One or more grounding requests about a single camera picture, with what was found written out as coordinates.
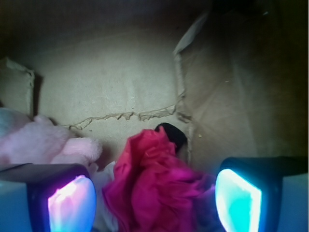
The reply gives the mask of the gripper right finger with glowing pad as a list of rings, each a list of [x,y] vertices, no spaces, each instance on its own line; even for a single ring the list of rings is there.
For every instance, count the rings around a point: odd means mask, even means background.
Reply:
[[[308,158],[227,158],[217,175],[215,203],[227,232],[307,232]]]

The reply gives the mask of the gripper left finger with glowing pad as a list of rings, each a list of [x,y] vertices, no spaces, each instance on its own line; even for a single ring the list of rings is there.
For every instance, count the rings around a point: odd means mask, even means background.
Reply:
[[[2,232],[89,232],[96,190],[80,164],[2,164]]]

